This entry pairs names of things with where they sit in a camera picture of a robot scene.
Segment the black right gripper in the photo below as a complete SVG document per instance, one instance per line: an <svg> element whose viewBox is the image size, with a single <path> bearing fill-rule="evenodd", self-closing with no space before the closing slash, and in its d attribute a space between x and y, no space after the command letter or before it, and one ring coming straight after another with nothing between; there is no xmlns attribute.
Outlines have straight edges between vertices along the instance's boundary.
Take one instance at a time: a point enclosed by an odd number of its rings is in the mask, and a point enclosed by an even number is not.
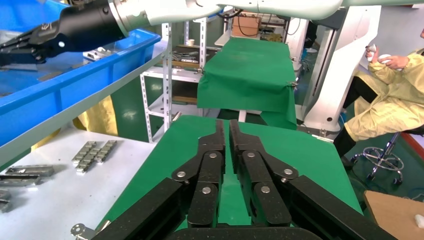
<svg viewBox="0 0 424 240"><path fill-rule="evenodd" d="M1 29L0 65L44 64L46 58L90 51L123 38L109 1L89 0L26 32Z"/></svg>

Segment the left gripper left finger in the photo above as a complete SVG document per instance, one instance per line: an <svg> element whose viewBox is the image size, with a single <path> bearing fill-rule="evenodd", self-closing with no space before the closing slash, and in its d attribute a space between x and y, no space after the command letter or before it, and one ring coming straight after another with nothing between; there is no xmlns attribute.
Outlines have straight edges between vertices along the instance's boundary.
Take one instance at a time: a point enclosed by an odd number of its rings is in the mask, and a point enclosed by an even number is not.
<svg viewBox="0 0 424 240"><path fill-rule="evenodd" d="M217 225L221 185L225 173L224 123L199 138L196 154L164 178L119 217L97 233L95 240L185 240L187 230Z"/></svg>

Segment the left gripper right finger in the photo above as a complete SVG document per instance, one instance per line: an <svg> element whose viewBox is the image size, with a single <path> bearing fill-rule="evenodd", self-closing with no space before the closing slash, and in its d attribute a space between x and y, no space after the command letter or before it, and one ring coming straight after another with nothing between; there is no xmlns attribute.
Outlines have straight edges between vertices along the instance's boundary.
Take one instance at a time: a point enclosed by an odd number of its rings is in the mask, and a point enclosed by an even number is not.
<svg viewBox="0 0 424 240"><path fill-rule="evenodd" d="M391 240L393 236L229 122L234 173L256 240Z"/></svg>

